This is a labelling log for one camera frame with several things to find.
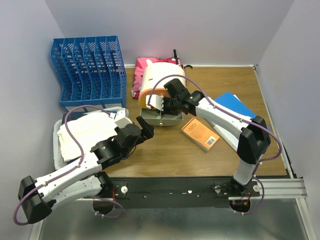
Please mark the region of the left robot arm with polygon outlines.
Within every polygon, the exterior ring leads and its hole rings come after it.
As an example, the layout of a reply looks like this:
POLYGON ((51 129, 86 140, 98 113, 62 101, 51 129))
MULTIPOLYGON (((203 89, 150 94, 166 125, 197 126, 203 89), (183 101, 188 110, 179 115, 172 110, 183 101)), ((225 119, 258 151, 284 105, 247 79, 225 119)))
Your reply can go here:
POLYGON ((18 210, 26 217, 25 224, 37 223, 48 217, 58 204, 83 197, 107 197, 112 183, 104 169, 127 159, 131 151, 154 136, 154 127, 141 116, 136 117, 138 125, 130 120, 124 126, 116 122, 115 135, 98 142, 90 151, 80 152, 80 158, 55 172, 34 179, 26 176, 20 181, 19 203, 14 211, 13 221, 18 221, 18 210))

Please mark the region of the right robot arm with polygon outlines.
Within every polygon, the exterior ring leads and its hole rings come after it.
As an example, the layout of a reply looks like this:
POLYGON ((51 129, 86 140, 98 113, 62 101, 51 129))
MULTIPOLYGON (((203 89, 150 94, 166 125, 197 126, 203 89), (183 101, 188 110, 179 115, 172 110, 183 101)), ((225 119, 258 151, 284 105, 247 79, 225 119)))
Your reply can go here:
POLYGON ((236 153, 239 164, 227 189, 236 196, 247 192, 258 160, 271 144, 264 118, 251 118, 225 108, 215 103, 201 89, 190 93, 178 78, 165 83, 164 89, 169 95, 170 110, 202 117, 224 128, 238 140, 236 153))

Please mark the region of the yellow drawer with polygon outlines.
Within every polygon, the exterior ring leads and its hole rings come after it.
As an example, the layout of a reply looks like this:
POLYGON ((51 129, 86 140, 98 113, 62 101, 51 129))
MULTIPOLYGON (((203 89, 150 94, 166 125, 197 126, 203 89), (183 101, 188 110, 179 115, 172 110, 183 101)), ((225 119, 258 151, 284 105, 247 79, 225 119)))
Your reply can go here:
POLYGON ((148 105, 148 100, 149 100, 149 96, 145 96, 144 98, 139 98, 138 99, 138 104, 142 109, 148 109, 147 105, 148 105))

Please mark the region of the orange paperback book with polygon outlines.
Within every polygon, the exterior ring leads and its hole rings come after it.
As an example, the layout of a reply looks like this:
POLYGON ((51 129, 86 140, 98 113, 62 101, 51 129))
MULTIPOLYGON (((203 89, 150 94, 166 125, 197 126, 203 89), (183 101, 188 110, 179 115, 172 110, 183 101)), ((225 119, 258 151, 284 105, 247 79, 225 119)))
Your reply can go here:
POLYGON ((210 130, 195 117, 190 119, 181 128, 181 132, 206 152, 208 152, 220 139, 219 135, 210 130))

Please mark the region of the grey bottom drawer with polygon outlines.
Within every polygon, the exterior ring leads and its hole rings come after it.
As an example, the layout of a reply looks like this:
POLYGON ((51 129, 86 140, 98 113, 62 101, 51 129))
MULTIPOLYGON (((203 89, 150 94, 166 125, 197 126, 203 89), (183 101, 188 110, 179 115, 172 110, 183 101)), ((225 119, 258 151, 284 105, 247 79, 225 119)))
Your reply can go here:
POLYGON ((179 115, 169 115, 169 114, 163 114, 162 119, 156 119, 159 113, 157 113, 155 110, 149 110, 142 108, 140 110, 140 116, 149 124, 152 126, 157 127, 170 127, 180 124, 183 119, 183 113, 180 113, 179 115))

